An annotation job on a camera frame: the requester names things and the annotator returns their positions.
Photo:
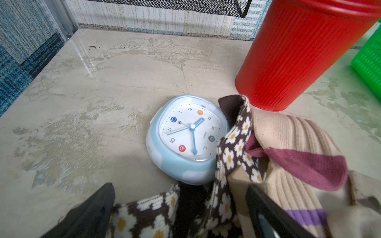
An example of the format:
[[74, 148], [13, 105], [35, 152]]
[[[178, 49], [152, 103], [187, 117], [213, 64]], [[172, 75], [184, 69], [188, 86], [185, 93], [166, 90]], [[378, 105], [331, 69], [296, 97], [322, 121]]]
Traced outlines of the beige sock magenta purple stripes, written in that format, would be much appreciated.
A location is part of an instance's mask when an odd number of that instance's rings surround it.
[[327, 214], [312, 189], [341, 189], [348, 178], [345, 157], [313, 121], [257, 109], [252, 121], [245, 151], [260, 168], [238, 165], [228, 176], [243, 237], [255, 237], [245, 196], [250, 185], [257, 185], [314, 237], [329, 238]]

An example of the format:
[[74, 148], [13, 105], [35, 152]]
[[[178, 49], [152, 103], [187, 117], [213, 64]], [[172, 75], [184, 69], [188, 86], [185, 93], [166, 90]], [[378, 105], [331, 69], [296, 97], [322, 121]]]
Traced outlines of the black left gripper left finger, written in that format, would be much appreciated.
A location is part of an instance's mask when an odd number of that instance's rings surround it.
[[115, 189], [106, 183], [65, 218], [44, 234], [43, 238], [104, 238], [115, 202]]

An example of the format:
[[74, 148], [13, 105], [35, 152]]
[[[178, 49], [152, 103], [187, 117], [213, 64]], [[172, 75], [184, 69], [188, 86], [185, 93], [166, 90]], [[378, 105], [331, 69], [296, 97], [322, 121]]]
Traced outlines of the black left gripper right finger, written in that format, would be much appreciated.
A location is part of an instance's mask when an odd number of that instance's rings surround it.
[[312, 238], [306, 229], [280, 208], [262, 189], [250, 185], [246, 202], [253, 228], [258, 238]]

